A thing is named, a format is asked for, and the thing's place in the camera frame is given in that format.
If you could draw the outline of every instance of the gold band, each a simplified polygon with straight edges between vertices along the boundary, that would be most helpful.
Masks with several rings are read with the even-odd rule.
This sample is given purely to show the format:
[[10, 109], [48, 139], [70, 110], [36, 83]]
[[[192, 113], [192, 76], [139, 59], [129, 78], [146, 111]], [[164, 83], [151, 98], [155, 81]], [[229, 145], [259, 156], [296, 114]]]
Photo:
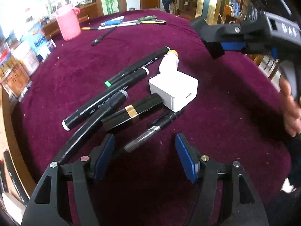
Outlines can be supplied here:
[[136, 122], [139, 120], [138, 113], [132, 105], [125, 107], [125, 110], [127, 111], [130, 118], [133, 119], [133, 122]]

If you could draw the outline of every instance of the cup handle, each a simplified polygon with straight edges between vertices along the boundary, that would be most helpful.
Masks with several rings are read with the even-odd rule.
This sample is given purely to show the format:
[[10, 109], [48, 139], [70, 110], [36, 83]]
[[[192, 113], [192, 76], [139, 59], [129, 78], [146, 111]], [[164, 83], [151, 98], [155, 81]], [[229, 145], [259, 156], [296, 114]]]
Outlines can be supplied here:
[[75, 13], [76, 15], [78, 15], [79, 12], [80, 12], [80, 10], [79, 10], [78, 7], [74, 7], [74, 8], [73, 8], [73, 11], [74, 11], [74, 13]]

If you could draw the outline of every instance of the white power adapter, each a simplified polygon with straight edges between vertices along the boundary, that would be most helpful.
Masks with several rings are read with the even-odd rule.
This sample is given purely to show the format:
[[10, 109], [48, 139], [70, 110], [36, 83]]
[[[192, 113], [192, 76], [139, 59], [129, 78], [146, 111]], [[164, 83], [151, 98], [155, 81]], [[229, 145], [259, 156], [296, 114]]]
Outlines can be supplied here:
[[180, 71], [164, 72], [149, 79], [151, 94], [157, 93], [163, 104], [174, 112], [180, 111], [196, 96], [198, 80]]

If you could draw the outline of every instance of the staircase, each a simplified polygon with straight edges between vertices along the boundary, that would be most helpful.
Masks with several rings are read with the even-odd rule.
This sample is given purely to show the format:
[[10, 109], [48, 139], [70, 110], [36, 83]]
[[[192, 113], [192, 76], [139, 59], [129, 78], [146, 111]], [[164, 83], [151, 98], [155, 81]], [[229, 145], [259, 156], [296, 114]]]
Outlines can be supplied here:
[[197, 10], [198, 0], [175, 0], [171, 10], [173, 14], [179, 15], [182, 18], [193, 20]]

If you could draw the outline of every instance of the table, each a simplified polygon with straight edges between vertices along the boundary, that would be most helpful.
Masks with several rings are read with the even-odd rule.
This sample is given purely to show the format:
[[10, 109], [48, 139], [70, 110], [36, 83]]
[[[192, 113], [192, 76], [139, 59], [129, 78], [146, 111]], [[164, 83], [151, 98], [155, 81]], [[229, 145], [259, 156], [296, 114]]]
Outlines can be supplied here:
[[[216, 161], [238, 160], [267, 205], [290, 168], [290, 157], [281, 141], [286, 136], [278, 93], [269, 80], [241, 53], [226, 52], [212, 60], [189, 21], [172, 14], [125, 12], [81, 26], [95, 27], [121, 15], [125, 20], [156, 15], [167, 25], [117, 28], [95, 47], [91, 41], [103, 31], [83, 31], [71, 41], [55, 37], [57, 49], [32, 76], [33, 86], [14, 110], [15, 133], [34, 180], [39, 180], [75, 132], [64, 130], [61, 122], [65, 117], [105, 90], [103, 82], [125, 66], [169, 46], [179, 54], [179, 71], [199, 80], [198, 95], [179, 119], [131, 155], [112, 163], [105, 180], [94, 186], [91, 196], [98, 202], [105, 225], [183, 224], [196, 187], [186, 179], [178, 159], [174, 144], [177, 133], [184, 133], [191, 145]], [[128, 90], [124, 106], [150, 94], [148, 79], [158, 73], [159, 63], [149, 66], [148, 78]], [[137, 137], [160, 114], [118, 133], [117, 148]], [[103, 129], [98, 130], [73, 160], [89, 154], [105, 135]], [[77, 221], [74, 200], [71, 209]]]

